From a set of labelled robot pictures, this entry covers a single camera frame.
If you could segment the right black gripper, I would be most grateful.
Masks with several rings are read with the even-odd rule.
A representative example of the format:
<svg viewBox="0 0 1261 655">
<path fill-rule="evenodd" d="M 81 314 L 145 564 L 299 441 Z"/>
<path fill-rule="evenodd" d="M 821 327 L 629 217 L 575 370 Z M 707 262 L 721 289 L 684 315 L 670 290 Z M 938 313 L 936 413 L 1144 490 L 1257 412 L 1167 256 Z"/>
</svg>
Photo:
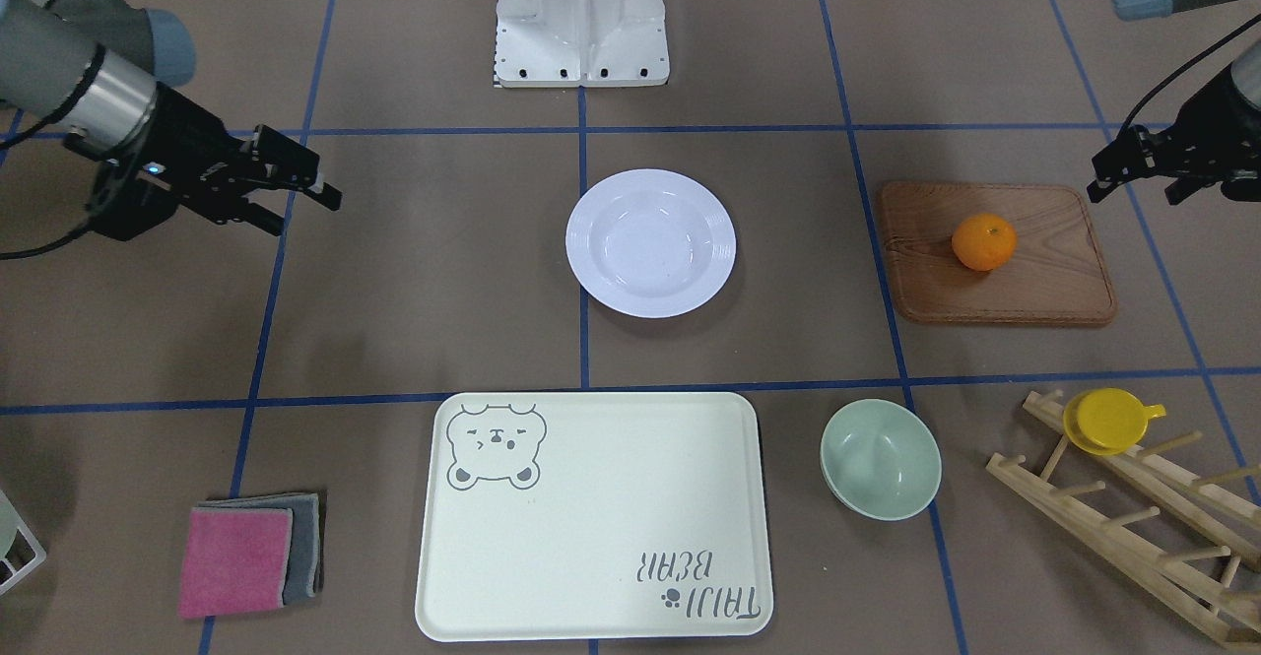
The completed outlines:
<svg viewBox="0 0 1261 655">
<path fill-rule="evenodd" d="M 255 191 L 294 191 L 332 212 L 343 201 L 322 175 L 315 151 L 266 125 L 247 139 L 235 138 L 219 117 L 166 85 L 155 90 L 142 170 L 211 223 L 248 223 L 271 236 L 281 236 L 285 220 L 248 199 Z"/>
</svg>

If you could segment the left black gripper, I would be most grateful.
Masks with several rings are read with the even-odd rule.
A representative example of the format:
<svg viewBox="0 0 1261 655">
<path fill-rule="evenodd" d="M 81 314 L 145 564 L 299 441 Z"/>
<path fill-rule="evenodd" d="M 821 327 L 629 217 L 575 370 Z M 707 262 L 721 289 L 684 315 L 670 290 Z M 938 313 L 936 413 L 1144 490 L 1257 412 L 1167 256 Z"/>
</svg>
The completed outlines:
<svg viewBox="0 0 1261 655">
<path fill-rule="evenodd" d="M 1224 69 L 1184 103 L 1170 127 L 1125 127 L 1095 154 L 1087 197 L 1097 204 L 1148 175 L 1171 179 L 1163 189 L 1170 206 L 1212 187 L 1258 188 L 1258 106 Z"/>
</svg>

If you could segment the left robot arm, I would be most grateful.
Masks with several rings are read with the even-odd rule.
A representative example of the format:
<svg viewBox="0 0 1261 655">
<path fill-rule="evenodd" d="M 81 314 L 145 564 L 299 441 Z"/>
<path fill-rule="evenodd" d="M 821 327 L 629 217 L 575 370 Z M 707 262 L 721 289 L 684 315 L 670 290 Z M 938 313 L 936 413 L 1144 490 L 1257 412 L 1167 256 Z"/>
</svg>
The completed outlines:
<svg viewBox="0 0 1261 655">
<path fill-rule="evenodd" d="M 1166 18 L 1241 0 L 1111 0 L 1121 21 Z M 1150 130 L 1137 116 L 1153 98 L 1229 40 L 1258 27 L 1258 16 L 1235 28 L 1163 77 L 1129 112 L 1117 136 L 1092 158 L 1087 197 L 1100 203 L 1131 182 L 1163 175 L 1163 197 L 1180 204 L 1202 189 L 1218 188 L 1229 201 L 1258 201 L 1260 45 L 1253 43 L 1197 91 L 1170 126 Z"/>
</svg>

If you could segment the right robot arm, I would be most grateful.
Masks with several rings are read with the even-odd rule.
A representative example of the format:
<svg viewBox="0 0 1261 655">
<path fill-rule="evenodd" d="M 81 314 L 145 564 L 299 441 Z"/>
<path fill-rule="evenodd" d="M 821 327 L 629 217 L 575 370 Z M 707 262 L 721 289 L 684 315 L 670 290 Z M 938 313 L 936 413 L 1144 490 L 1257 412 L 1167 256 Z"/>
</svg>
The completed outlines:
<svg viewBox="0 0 1261 655">
<path fill-rule="evenodd" d="M 194 72 L 195 48 L 173 13 L 126 0 L 3 0 L 3 103 L 33 121 L 6 146 L 59 127 L 68 151 L 98 165 L 74 236 L 131 240 L 180 208 L 281 233 L 256 191 L 340 207 L 310 148 L 265 125 L 235 136 L 182 93 Z"/>
</svg>

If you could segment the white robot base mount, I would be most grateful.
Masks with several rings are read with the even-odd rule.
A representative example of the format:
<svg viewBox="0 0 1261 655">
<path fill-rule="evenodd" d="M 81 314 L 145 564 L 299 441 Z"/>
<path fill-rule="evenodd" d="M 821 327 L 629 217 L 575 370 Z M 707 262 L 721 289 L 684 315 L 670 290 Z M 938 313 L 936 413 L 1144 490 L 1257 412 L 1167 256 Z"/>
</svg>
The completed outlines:
<svg viewBox="0 0 1261 655">
<path fill-rule="evenodd" d="M 496 15 L 493 82 L 504 90 L 670 80 L 665 0 L 497 0 Z"/>
</svg>

